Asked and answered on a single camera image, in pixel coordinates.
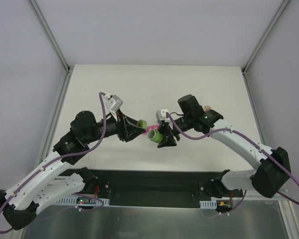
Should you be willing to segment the pink weekly pill organizer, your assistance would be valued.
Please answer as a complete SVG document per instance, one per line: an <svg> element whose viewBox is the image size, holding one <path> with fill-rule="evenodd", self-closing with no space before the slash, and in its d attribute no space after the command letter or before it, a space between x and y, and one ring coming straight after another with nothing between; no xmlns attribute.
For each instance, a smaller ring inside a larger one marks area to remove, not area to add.
<svg viewBox="0 0 299 239"><path fill-rule="evenodd" d="M158 129L158 128L159 128L159 124L149 125L146 128L146 131L145 131L144 135L147 135L151 130L155 130L155 129Z"/></svg>

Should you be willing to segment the green pill bottle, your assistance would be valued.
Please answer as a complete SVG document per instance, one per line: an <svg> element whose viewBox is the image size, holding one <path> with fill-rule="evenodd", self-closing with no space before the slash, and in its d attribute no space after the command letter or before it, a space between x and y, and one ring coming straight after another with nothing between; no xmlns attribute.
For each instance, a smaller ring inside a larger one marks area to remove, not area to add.
<svg viewBox="0 0 299 239"><path fill-rule="evenodd" d="M148 139L152 142L159 144L163 141L163 138L164 136L157 129L151 129L148 132Z"/></svg>

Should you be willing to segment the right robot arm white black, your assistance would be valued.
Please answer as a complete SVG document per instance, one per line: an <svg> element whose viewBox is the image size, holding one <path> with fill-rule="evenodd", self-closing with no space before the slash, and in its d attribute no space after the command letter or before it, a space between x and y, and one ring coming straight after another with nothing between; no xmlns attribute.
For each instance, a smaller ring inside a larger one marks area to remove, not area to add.
<svg viewBox="0 0 299 239"><path fill-rule="evenodd" d="M281 147L272 149L247 138L221 114L211 108L203 108L193 95L181 97L177 102L182 110L179 118L170 119L167 109L156 113L159 127L148 137L158 143L158 148L176 146L180 137L193 129L229 147L252 167L242 171L222 171L204 185L207 195L222 198L233 190L242 189L255 190L266 198L272 198L288 181L291 168L286 150Z"/></svg>

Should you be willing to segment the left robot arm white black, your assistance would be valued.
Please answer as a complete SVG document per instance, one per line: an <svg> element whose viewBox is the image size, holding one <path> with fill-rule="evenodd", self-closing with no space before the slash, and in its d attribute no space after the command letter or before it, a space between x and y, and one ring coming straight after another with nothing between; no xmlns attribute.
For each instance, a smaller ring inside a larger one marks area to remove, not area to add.
<svg viewBox="0 0 299 239"><path fill-rule="evenodd" d="M84 157L90 143L99 143L112 135L129 142L145 133L146 127L145 120L135 120L121 111L106 115L100 122L90 111L79 112L69 132L29 175L8 190L0 189L0 215L17 231L60 198L76 192L92 193L98 182L87 167L77 169L63 182L52 181Z"/></svg>

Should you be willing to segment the green bottle cap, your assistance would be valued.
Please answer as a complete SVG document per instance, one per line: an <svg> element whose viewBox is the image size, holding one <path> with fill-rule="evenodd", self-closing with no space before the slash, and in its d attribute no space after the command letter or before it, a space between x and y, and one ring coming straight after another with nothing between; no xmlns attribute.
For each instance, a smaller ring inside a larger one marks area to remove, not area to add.
<svg viewBox="0 0 299 239"><path fill-rule="evenodd" d="M137 126L143 128L143 129L147 129L148 124L147 124L147 122L145 120L140 119L137 122Z"/></svg>

